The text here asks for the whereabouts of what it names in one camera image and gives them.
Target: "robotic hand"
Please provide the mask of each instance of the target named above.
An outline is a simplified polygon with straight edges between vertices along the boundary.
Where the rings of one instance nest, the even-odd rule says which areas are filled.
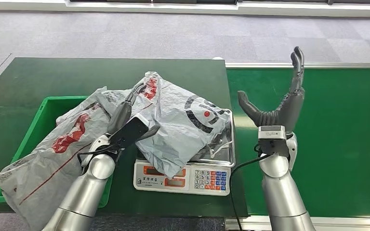
[[[136,141],[153,136],[159,129],[158,125],[148,129],[149,122],[141,115],[130,119],[135,98],[144,88],[144,84],[134,87],[112,115],[107,133],[92,143],[88,153],[78,155],[83,174],[70,186],[43,231],[90,229],[106,182],[113,174],[122,151]]]
[[[297,140],[293,132],[304,101],[302,87],[304,55],[299,47],[291,54],[294,75],[290,90],[278,108],[260,111],[249,102],[246,93],[238,91],[242,110],[259,127],[263,173],[262,189],[273,231],[315,231],[291,170],[297,154]]]

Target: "gray carpet floor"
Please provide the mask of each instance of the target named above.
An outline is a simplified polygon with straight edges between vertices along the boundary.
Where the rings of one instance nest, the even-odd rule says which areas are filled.
[[[145,13],[0,12],[0,74],[14,57],[186,58],[370,63],[370,19]],[[93,230],[223,230],[221,219],[101,217]],[[0,231],[23,231],[0,214]]]

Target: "red logo on bag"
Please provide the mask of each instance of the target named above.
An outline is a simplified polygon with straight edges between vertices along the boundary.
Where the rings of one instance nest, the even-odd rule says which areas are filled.
[[[148,81],[147,81],[147,83],[146,83],[146,85],[147,85],[147,88],[148,87],[150,87],[151,88],[151,90],[150,90],[150,92],[145,92],[144,93],[144,96],[147,98],[147,99],[149,99],[149,100],[151,100],[156,94],[157,94],[157,85],[156,85],[156,82],[157,82],[157,79],[155,79],[155,78],[150,78]]]
[[[54,152],[64,153],[71,143],[79,141],[81,136],[86,131],[84,124],[89,121],[89,119],[89,114],[80,115],[74,123],[71,131],[67,135],[57,138],[57,140],[53,143],[52,148]]]

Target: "scale keypad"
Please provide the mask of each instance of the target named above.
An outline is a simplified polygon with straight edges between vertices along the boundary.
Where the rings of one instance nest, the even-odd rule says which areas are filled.
[[[225,171],[195,170],[195,189],[201,190],[226,190],[228,180]]]

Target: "gray plastic bag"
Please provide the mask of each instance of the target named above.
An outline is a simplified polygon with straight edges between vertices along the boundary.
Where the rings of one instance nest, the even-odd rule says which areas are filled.
[[[172,178],[229,121],[227,110],[164,80],[157,72],[149,71],[137,84],[145,83],[145,91],[138,95],[132,115],[140,113],[158,124],[156,135],[136,142],[145,158],[161,173]],[[90,102],[98,102],[111,115],[131,90],[105,90],[91,95]],[[75,114],[82,107],[70,111]],[[58,118],[62,121],[67,115]]]
[[[82,173],[77,153],[88,151],[108,122],[107,114],[94,103],[57,124],[31,154],[0,172],[2,195],[31,230],[42,230],[52,217]]]

